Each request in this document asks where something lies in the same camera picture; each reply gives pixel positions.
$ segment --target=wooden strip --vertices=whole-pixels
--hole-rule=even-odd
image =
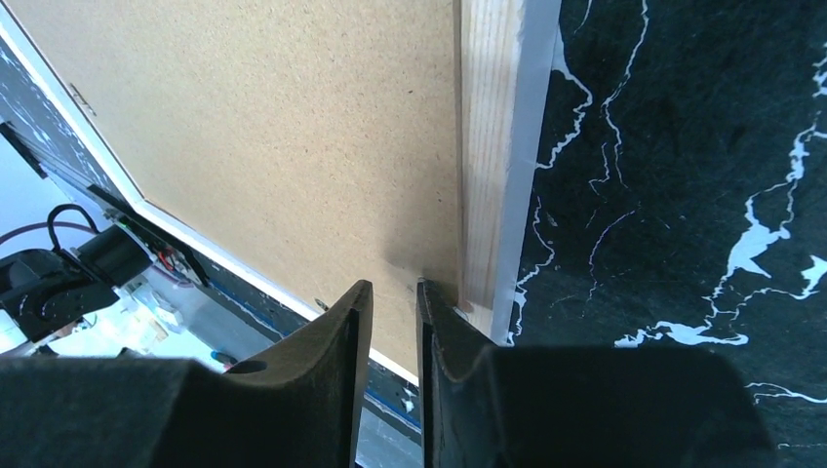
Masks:
[[[559,1],[461,0],[459,307],[498,342],[511,315],[559,12]]]

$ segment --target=white marble veining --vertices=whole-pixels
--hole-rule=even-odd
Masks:
[[[827,65],[827,55],[821,61],[813,64],[815,73],[812,80],[819,87],[818,91],[813,94],[814,98],[819,96],[827,96],[824,93],[825,82],[827,82],[827,71],[822,70]],[[773,186],[756,192],[750,195],[744,202],[745,214],[744,218],[749,222],[749,227],[741,234],[738,241],[732,246],[729,251],[729,258],[727,261],[727,272],[721,277],[718,285],[710,295],[703,296],[703,299],[709,302],[712,312],[703,318],[703,325],[690,326],[685,324],[675,324],[666,321],[657,322],[653,327],[647,327],[644,330],[637,330],[634,334],[626,334],[614,342],[617,347],[637,347],[647,339],[658,340],[664,335],[673,340],[687,345],[694,345],[700,343],[713,344],[729,344],[742,345],[749,342],[749,337],[746,334],[738,333],[731,330],[731,327],[724,327],[730,330],[729,336],[710,336],[705,333],[712,330],[715,323],[723,320],[726,316],[727,320],[733,321],[738,318],[741,309],[749,303],[750,299],[756,295],[779,293],[788,295],[797,300],[805,300],[814,293],[817,293],[816,287],[827,273],[827,261],[816,256],[811,255],[812,267],[807,268],[801,272],[802,277],[807,281],[807,285],[800,292],[785,291],[780,288],[766,287],[761,288],[744,295],[743,299],[731,309],[722,309],[719,307],[718,299],[720,299],[727,288],[730,286],[729,280],[733,277],[736,271],[741,270],[748,274],[761,275],[765,278],[772,279],[772,276],[762,268],[757,262],[756,258],[771,248],[777,241],[784,239],[789,240],[792,234],[787,229],[787,225],[795,219],[795,212],[793,210],[795,204],[795,191],[798,188],[799,181],[805,176],[805,159],[808,157],[809,151],[807,144],[814,138],[825,139],[827,133],[821,132],[816,128],[816,123],[813,122],[809,127],[799,132],[793,138],[792,150],[788,153],[790,159],[790,171],[784,177],[783,182],[778,182]],[[775,190],[786,188],[786,212],[787,216],[782,219],[777,226],[767,226],[758,218],[754,209],[754,201],[756,197],[769,194]]]
[[[594,272],[594,269],[595,269],[594,259],[595,259],[595,255],[597,254],[597,250],[600,248],[600,245],[601,245],[601,243],[603,243],[603,240],[606,238],[606,235],[609,234],[609,231],[611,231],[611,229],[613,227],[615,227],[618,223],[620,223],[620,221],[622,221],[623,219],[626,219],[627,217],[633,215],[636,211],[637,210],[632,210],[631,212],[629,212],[627,214],[624,214],[621,217],[619,217],[618,219],[616,219],[610,225],[606,226],[606,229],[604,229],[603,232],[600,233],[600,237],[597,239],[597,242],[595,242],[594,247],[592,247],[592,253],[589,254],[589,274],[591,275],[592,281],[594,283],[592,285],[592,288],[589,290],[589,297],[586,299],[586,302],[588,302],[589,300],[592,299],[592,296],[594,295],[594,291],[596,291],[598,286],[599,286],[598,279],[595,276],[595,272]]]
[[[520,281],[517,282],[517,288],[514,293],[514,302],[517,303],[517,322],[515,322],[514,330],[508,333],[506,338],[506,344],[513,346],[514,345],[514,338],[520,336],[523,332],[523,307],[526,305],[526,290],[525,284],[533,277],[539,274],[540,269],[548,266],[554,260],[554,248],[552,248],[552,242],[546,241],[545,239],[540,236],[539,231],[537,230],[537,226],[540,224],[540,210],[542,210],[542,202],[540,198],[537,197],[537,208],[534,209],[534,220],[532,221],[532,230],[534,231],[534,236],[536,236],[537,240],[540,241],[540,245],[543,246],[545,250],[548,251],[548,257],[545,261],[538,263],[534,266],[534,269],[526,274]]]
[[[824,405],[827,403],[827,398],[814,398],[803,393],[794,392],[789,388],[782,387],[781,385],[769,382],[752,382],[747,385],[747,388],[751,388],[752,390],[752,397],[755,401],[755,404],[761,402],[763,398],[798,398],[810,403],[817,403],[819,405]]]
[[[606,118],[606,123],[611,127],[612,131],[614,132],[614,168],[617,171],[617,179],[619,180],[620,184],[626,188],[629,187],[623,181],[623,172],[620,170],[620,155],[623,153],[623,138],[620,135],[620,129],[617,127],[617,125],[615,125],[615,123],[611,119],[610,106],[611,103],[614,102],[620,96],[620,92],[623,91],[623,88],[626,87],[626,84],[632,78],[632,65],[635,63],[635,58],[638,56],[638,50],[640,50],[641,46],[646,40],[646,33],[649,30],[649,5],[647,4],[646,0],[643,0],[641,2],[641,5],[641,18],[644,21],[644,27],[641,29],[641,35],[638,38],[638,43],[635,44],[635,48],[632,49],[632,54],[629,56],[629,61],[626,62],[626,68],[623,71],[623,78],[620,80],[620,83],[618,83],[617,87],[614,88],[614,92],[611,93],[611,95],[607,97],[606,100],[604,100],[603,103],[600,105],[600,109],[603,112],[604,117]]]
[[[559,71],[563,74],[563,77],[567,80],[574,82],[575,85],[584,93],[586,94],[586,99],[577,107],[574,108],[574,123],[573,123],[573,130],[567,133],[562,140],[558,141],[557,144],[551,150],[551,156],[548,160],[548,163],[537,163],[538,169],[551,169],[554,167],[555,161],[557,161],[557,156],[566,149],[566,146],[569,145],[575,138],[580,135],[581,132],[581,125],[583,123],[583,119],[586,117],[586,108],[590,107],[594,103],[594,96],[592,96],[592,92],[583,85],[583,82],[579,80],[576,76],[571,74],[569,70],[569,66],[566,64],[566,51],[565,45],[563,44],[563,35],[560,32],[560,27],[557,27],[557,37],[554,41],[554,57],[551,60],[551,69]]]

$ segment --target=black marble surface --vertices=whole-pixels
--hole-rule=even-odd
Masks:
[[[115,184],[60,116],[20,59],[0,40],[0,120],[15,131],[41,160],[82,186],[97,185],[123,200]]]
[[[827,466],[827,2],[563,0],[510,338],[701,346]]]

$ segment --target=wooden plank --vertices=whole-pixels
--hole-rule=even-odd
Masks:
[[[459,307],[504,343],[559,1],[461,0]]]
[[[452,5],[7,3],[147,201],[303,303],[371,279],[415,371],[416,279],[457,277]]]

